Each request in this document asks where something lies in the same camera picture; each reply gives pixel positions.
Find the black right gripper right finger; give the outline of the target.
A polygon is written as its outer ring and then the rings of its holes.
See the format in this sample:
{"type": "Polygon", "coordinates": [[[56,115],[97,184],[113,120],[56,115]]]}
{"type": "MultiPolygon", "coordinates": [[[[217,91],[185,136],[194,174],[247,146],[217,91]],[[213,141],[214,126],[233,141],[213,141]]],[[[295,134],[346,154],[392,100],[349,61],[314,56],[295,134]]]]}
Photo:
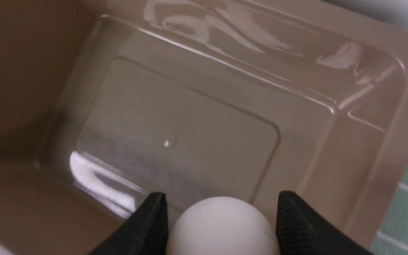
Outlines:
{"type": "Polygon", "coordinates": [[[276,236],[282,255],[371,255],[308,205],[296,192],[281,191],[276,236]]]}

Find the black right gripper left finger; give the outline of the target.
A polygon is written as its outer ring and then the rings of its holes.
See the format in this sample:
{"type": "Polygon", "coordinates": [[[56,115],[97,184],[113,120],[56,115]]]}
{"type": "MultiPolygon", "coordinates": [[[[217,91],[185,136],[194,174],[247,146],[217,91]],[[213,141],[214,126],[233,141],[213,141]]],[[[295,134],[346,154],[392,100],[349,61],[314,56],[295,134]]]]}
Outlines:
{"type": "Polygon", "coordinates": [[[91,255],[164,255],[169,237],[166,195],[153,192],[91,255]]]}

